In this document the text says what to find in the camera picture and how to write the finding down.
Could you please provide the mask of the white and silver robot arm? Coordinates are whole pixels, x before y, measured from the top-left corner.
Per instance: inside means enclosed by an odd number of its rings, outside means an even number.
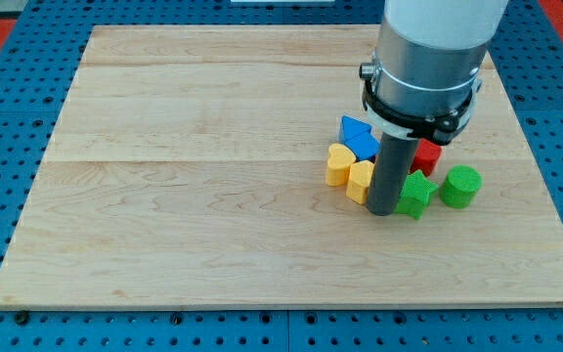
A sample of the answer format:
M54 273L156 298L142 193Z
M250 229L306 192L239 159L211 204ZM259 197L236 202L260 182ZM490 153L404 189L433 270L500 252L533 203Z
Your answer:
M401 140L445 146L468 124L508 0L387 0L359 75L368 119Z

